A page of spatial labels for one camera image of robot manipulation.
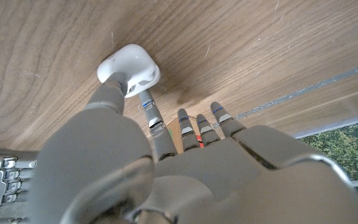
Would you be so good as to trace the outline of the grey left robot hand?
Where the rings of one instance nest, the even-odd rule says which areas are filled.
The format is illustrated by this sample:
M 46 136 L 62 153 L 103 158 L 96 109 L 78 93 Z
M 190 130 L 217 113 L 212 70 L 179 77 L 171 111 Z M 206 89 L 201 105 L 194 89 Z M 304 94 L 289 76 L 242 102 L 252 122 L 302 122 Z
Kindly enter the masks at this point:
M 335 162 L 218 103 L 224 139 L 203 122 L 204 148 L 164 147 L 154 161 L 122 114 L 125 90 L 101 85 L 39 152 L 0 151 L 0 206 L 30 208 L 4 223 L 358 223 L 358 193 Z

